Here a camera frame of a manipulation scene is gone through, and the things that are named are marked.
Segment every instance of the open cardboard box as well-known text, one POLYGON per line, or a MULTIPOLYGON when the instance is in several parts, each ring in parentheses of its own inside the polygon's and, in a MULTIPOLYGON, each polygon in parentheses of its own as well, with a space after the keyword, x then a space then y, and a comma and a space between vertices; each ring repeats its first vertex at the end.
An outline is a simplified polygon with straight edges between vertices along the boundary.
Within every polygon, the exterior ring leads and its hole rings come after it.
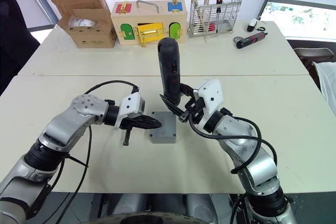
POLYGON ((58 25, 70 35, 80 48, 110 48, 114 46, 117 34, 114 31, 110 12, 105 9, 73 9, 76 18, 90 19, 97 24, 90 26, 69 26, 71 14, 66 14, 58 25))
POLYGON ((58 25, 70 35, 79 48, 113 48, 117 39, 105 0, 51 0, 62 15, 58 25), (94 27, 69 26, 69 19, 90 19, 94 27))

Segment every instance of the small white object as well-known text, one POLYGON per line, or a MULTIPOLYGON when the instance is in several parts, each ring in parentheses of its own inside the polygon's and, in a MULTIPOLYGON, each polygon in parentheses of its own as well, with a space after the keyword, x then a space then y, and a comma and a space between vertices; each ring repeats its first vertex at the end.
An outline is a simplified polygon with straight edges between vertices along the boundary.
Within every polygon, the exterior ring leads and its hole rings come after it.
POLYGON ((254 28, 256 27, 256 25, 257 25, 257 19, 256 18, 253 18, 251 21, 250 21, 250 23, 248 24, 248 26, 247 26, 247 31, 253 31, 254 30, 254 28))

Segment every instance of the brass latch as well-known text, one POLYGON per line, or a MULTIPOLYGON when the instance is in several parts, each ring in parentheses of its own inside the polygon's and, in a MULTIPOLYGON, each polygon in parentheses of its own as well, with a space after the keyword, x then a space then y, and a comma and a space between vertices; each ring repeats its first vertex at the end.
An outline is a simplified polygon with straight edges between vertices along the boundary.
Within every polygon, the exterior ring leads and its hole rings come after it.
POLYGON ((123 1, 119 13, 126 13, 127 1, 123 1))

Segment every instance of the white cloth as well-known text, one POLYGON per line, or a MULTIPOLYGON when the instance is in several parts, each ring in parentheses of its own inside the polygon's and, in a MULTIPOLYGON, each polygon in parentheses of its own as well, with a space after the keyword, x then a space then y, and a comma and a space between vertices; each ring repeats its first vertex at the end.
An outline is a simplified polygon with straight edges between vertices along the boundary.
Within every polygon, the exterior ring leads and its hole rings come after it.
POLYGON ((319 75, 321 92, 336 115, 336 62, 313 62, 319 75))

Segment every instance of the metal handle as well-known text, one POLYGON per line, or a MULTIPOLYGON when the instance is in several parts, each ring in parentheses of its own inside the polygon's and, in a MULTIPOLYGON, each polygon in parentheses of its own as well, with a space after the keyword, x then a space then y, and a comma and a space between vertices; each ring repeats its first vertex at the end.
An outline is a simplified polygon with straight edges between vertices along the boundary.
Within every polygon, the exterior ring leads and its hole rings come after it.
POLYGON ((154 6, 156 7, 157 12, 159 13, 159 7, 158 7, 157 4, 155 4, 155 3, 151 3, 151 2, 147 2, 147 1, 137 0, 137 1, 136 1, 136 6, 137 6, 137 8, 139 8, 139 2, 140 2, 140 3, 143 3, 143 4, 154 5, 154 6))
POLYGON ((151 37, 151 36, 158 36, 159 35, 158 29, 151 30, 151 31, 141 31, 140 33, 141 33, 142 37, 151 37))

